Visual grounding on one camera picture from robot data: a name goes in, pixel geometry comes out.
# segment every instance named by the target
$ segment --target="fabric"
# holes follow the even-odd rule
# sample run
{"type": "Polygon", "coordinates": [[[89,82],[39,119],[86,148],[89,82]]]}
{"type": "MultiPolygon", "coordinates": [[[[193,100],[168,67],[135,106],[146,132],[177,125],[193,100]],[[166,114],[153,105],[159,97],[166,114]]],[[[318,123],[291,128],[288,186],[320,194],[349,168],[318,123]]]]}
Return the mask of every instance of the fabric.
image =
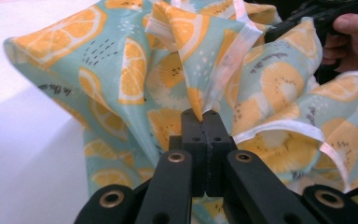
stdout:
{"type": "MultiPolygon", "coordinates": [[[[358,186],[358,72],[319,87],[312,20],[265,44],[280,21],[273,6],[235,0],[107,0],[5,49],[85,127],[90,194],[150,178],[189,108],[199,119],[217,111],[238,146],[296,191],[358,186]]],[[[194,220],[225,223],[221,208],[196,199],[194,220]]]]}

